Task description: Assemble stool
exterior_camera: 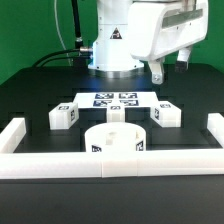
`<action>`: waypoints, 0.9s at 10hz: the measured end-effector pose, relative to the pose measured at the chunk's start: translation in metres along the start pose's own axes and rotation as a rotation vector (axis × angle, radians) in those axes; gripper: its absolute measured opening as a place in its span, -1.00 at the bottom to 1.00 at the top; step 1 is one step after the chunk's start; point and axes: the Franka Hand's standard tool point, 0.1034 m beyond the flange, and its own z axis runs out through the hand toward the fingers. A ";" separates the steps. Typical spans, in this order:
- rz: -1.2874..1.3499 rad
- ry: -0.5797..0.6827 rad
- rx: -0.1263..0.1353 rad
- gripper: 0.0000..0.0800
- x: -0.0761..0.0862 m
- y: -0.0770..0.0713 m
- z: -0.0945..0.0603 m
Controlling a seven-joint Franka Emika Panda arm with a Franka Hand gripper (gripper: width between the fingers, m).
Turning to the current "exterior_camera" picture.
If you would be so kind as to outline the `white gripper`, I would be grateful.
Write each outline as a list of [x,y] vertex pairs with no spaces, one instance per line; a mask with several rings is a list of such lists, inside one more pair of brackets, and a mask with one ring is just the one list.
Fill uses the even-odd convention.
[[208,0],[196,0],[187,11],[181,1],[134,2],[128,15],[129,52],[135,59],[150,61],[152,82],[162,84],[164,66],[158,58],[179,50],[175,71],[187,71],[191,45],[202,41],[207,29]]

